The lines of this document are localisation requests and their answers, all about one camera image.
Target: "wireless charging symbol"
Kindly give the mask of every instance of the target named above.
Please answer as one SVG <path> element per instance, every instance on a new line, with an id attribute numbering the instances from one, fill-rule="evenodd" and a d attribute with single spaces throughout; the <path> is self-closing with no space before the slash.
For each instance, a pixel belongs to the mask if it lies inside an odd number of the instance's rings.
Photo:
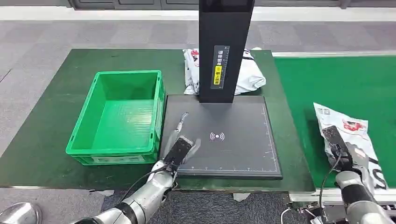
<path id="1" fill-rule="evenodd" d="M 225 135 L 224 135 L 224 133 L 215 134 L 215 133 L 211 132 L 209 137 L 210 137 L 211 141 L 215 141 L 217 139 L 219 139 L 220 141 L 224 141 Z"/>

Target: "package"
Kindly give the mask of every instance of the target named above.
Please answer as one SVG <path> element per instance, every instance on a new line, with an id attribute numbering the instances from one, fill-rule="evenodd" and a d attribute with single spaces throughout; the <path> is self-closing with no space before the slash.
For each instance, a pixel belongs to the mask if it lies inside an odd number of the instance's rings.
<path id="1" fill-rule="evenodd" d="M 316 117 L 318 118 L 320 134 L 322 130 L 330 126 L 336 126 L 348 150 L 357 147 L 369 156 L 368 171 L 373 179 L 374 189 L 388 189 L 382 169 L 378 163 L 373 144 L 368 136 L 368 121 L 351 118 L 345 114 L 334 111 L 328 107 L 313 103 Z M 325 139 L 325 153 L 329 162 L 333 165 L 336 162 L 329 143 Z"/>
<path id="2" fill-rule="evenodd" d="M 186 84 L 184 93 L 188 95 L 199 94 L 199 50 L 185 49 L 183 53 Z M 244 50 L 235 95 L 255 91 L 265 85 L 265 83 L 266 79 L 250 54 L 250 51 Z"/>

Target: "green plastic crate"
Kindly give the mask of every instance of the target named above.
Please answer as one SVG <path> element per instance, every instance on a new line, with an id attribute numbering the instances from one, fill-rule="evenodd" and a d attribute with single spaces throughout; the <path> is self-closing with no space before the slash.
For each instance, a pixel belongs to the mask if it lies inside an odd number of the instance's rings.
<path id="1" fill-rule="evenodd" d="M 161 72 L 98 72 L 66 153 L 83 165 L 154 163 L 163 123 Z"/>

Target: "black scan pad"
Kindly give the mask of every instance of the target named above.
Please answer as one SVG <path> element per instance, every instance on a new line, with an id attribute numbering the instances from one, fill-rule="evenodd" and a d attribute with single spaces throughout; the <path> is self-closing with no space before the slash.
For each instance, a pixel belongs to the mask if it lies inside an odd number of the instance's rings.
<path id="1" fill-rule="evenodd" d="M 169 95 L 161 157 L 183 113 L 181 135 L 201 146 L 180 175 L 282 179 L 264 97 L 235 96 L 233 103 L 199 103 L 196 96 Z"/>

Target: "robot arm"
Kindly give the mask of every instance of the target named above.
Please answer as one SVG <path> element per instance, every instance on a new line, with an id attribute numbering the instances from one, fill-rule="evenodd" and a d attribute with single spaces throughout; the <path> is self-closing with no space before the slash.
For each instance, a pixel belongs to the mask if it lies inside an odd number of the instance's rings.
<path id="1" fill-rule="evenodd" d="M 368 172 L 369 157 L 355 145 L 345 143 L 337 128 L 323 129 L 334 156 L 341 157 L 336 182 L 341 189 L 346 217 L 350 224 L 393 224 L 374 199 L 373 180 Z"/>
<path id="2" fill-rule="evenodd" d="M 174 177 L 168 170 L 154 173 L 151 180 L 114 208 L 76 224 L 145 224 L 164 202 L 173 182 Z"/>
<path id="3" fill-rule="evenodd" d="M 201 145 L 200 139 L 195 143 L 180 136 L 184 113 L 165 147 L 165 158 L 154 164 L 147 183 L 122 200 L 114 208 L 91 218 L 81 219 L 74 224 L 145 224 L 165 201 L 167 193 L 173 188 L 177 169 L 186 163 Z"/>
<path id="4" fill-rule="evenodd" d="M 394 224 L 363 184 L 359 174 L 342 171 L 336 175 L 336 182 L 341 188 L 350 224 Z"/>

